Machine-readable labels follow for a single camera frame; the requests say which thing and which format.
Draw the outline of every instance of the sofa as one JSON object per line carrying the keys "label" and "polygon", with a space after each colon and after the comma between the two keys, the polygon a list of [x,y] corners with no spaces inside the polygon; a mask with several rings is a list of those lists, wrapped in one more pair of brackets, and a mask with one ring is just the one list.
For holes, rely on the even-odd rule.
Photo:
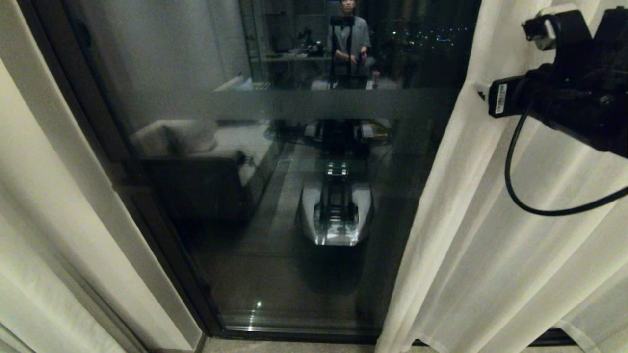
{"label": "sofa", "polygon": [[282,145],[270,121],[157,120],[131,135],[143,170],[175,222],[249,220]]}

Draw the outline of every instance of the desk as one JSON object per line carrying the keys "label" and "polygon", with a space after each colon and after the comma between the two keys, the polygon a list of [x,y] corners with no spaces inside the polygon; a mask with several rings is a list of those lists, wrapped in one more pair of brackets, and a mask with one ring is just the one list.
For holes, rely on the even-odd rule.
{"label": "desk", "polygon": [[281,54],[276,58],[251,58],[251,62],[263,62],[263,63],[290,63],[290,62],[325,62],[331,61],[331,56],[325,57],[308,57],[307,54]]}
{"label": "desk", "polygon": [[332,57],[285,53],[276,58],[253,57],[250,60],[268,67],[269,76],[264,80],[272,82],[273,88],[309,90],[315,78],[327,75],[326,66],[332,62]]}

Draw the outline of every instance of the floor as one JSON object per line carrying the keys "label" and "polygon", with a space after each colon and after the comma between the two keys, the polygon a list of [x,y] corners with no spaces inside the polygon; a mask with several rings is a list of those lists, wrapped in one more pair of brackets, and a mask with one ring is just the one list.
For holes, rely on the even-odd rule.
{"label": "floor", "polygon": [[[306,344],[209,339],[203,353],[372,353],[373,345]],[[413,347],[410,353],[435,353],[429,347]],[[531,347],[523,353],[583,353],[577,346]]]}
{"label": "floor", "polygon": [[441,136],[430,121],[400,124],[392,145],[371,150],[376,216],[362,244],[317,247],[299,233],[295,214],[301,187],[318,177],[313,162],[320,154],[302,144],[286,145],[245,228],[214,224],[190,239],[187,248],[228,329],[381,330],[438,146],[433,136]]}

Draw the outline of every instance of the cushion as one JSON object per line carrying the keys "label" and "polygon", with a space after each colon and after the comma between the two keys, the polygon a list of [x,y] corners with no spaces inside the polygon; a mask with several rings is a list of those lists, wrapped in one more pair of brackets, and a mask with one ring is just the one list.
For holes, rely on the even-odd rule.
{"label": "cushion", "polygon": [[165,128],[171,152],[175,155],[209,152],[216,147],[214,134],[218,124],[214,120],[169,120]]}
{"label": "cushion", "polygon": [[164,157],[171,154],[170,138],[163,121],[156,121],[134,133],[131,143],[142,157]]}

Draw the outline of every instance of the black cable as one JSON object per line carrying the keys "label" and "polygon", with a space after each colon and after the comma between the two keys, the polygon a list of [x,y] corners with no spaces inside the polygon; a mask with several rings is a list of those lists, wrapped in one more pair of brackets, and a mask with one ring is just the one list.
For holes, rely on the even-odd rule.
{"label": "black cable", "polygon": [[598,207],[604,206],[606,204],[609,204],[613,201],[616,201],[628,195],[628,187],[625,187],[617,192],[611,193],[610,195],[606,197],[602,197],[599,200],[589,202],[588,204],[580,205],[577,207],[563,209],[563,210],[538,210],[524,204],[519,199],[519,197],[517,197],[517,194],[515,194],[514,189],[512,188],[512,181],[511,181],[510,173],[511,173],[511,163],[512,163],[512,155],[514,154],[514,148],[515,148],[515,145],[517,145],[517,140],[519,139],[519,133],[521,132],[521,129],[523,128],[523,124],[526,122],[526,118],[530,114],[531,110],[532,110],[532,102],[530,103],[526,111],[523,114],[521,114],[521,118],[519,119],[517,128],[514,130],[514,134],[512,135],[510,147],[508,147],[508,155],[506,156],[506,170],[504,171],[504,174],[506,176],[506,189],[508,190],[508,194],[511,196],[512,201],[514,201],[514,203],[517,204],[517,206],[519,206],[523,210],[528,211],[532,214],[544,215],[548,217],[556,217],[556,216],[579,214],[579,213],[586,212],[592,209],[596,209]]}

